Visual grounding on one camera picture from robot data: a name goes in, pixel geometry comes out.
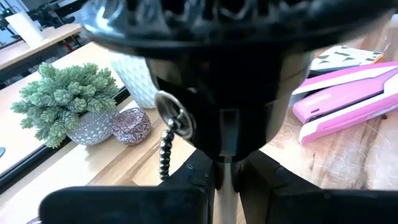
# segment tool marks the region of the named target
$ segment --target metal ring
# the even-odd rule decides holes
[[[176,97],[166,91],[160,90],[155,95],[155,105],[160,117],[166,124],[169,119],[176,119],[180,116],[178,122],[181,126],[177,130],[174,130],[176,134],[184,139],[192,137],[193,120],[187,109],[185,109]]]

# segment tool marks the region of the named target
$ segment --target wooden table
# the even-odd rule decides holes
[[[45,39],[36,47],[30,47],[23,40],[0,50],[0,70],[27,58],[57,42],[77,34],[81,31],[79,24],[65,24],[56,29],[47,29],[43,31]]]
[[[109,64],[109,56],[108,49],[89,43],[60,58],[53,65],[57,68],[63,68],[88,62],[96,63],[100,68],[108,67],[112,71],[113,77],[117,80],[117,85],[122,87],[122,81]],[[40,80],[38,72],[0,90],[0,124],[2,124],[2,128],[0,128],[0,147],[6,148],[6,152],[0,157],[0,173],[25,158],[25,156],[44,143],[34,137],[35,129],[22,129],[20,127],[19,123],[21,119],[25,118],[24,114],[16,114],[10,110],[12,103],[20,100],[19,90],[34,80]]]
[[[384,60],[397,60],[398,26],[389,24],[348,45],[383,51]],[[119,105],[120,109],[136,106],[130,101]],[[90,147],[69,143],[0,195],[0,223],[26,223],[37,216],[37,207],[46,195],[64,187],[159,184],[159,143],[166,126],[156,110],[146,112],[153,129],[144,142],[125,146],[115,138],[109,138]],[[398,190],[398,111],[392,111],[386,117],[374,118],[304,147],[297,141],[302,125],[288,111],[279,134],[261,151],[323,188]],[[181,138],[174,139],[171,173],[193,150]],[[239,223],[244,223],[241,208],[238,214]]]

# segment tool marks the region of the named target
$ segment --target succulent plant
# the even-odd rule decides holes
[[[37,128],[35,137],[48,147],[58,147],[68,131],[79,127],[79,117],[86,112],[114,108],[118,93],[116,80],[105,68],[93,63],[64,69],[49,63],[39,66],[42,79],[30,82],[19,93],[22,100],[12,104],[15,113],[26,114],[22,128]]]

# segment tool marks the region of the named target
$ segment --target stapler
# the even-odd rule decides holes
[[[398,107],[398,62],[347,68],[305,80],[292,95],[304,124],[300,144],[362,123]]]

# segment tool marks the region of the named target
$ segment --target metal ball chain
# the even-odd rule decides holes
[[[174,139],[174,131],[178,129],[178,122],[174,119],[169,119],[167,121],[169,130],[165,130],[162,134],[162,141],[160,142],[160,167],[159,174],[160,179],[165,181],[169,177],[170,168],[170,155],[172,153],[172,141]]]

